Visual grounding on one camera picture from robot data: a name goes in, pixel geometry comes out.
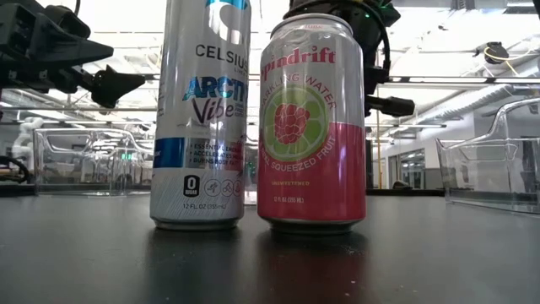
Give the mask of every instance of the aluminum can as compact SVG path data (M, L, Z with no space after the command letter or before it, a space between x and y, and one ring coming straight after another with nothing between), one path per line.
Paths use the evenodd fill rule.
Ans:
M350 231L365 217L362 51L329 14L286 19L262 53L258 214L278 231Z
M150 217L219 230L244 214L248 0L168 0Z

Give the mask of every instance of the sparkling water can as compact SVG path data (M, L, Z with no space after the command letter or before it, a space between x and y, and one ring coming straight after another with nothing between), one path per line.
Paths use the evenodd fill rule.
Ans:
M362 50L329 14L286 19L262 53L258 214L332 234L365 217Z
M150 217L159 228L232 228L244 214L251 5L168 0Z

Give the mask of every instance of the silver can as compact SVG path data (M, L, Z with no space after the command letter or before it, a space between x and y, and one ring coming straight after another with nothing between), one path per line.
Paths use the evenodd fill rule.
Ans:
M258 214L329 234L365 217L362 50L344 20L286 19L261 60Z
M248 0L168 0L150 217L217 230L244 214Z

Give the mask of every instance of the dark table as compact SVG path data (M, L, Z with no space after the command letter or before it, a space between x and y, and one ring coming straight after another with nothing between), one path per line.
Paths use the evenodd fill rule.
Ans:
M157 231L149 198L0 199L0 303L538 303L540 219L369 198L346 236Z

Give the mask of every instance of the clear plastic bin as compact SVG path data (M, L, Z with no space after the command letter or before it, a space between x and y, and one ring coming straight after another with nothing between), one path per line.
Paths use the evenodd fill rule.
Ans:
M507 104L486 135L437 139L446 200L540 214L540 99Z
M129 195L149 193L154 152L115 129L34 131L38 193Z

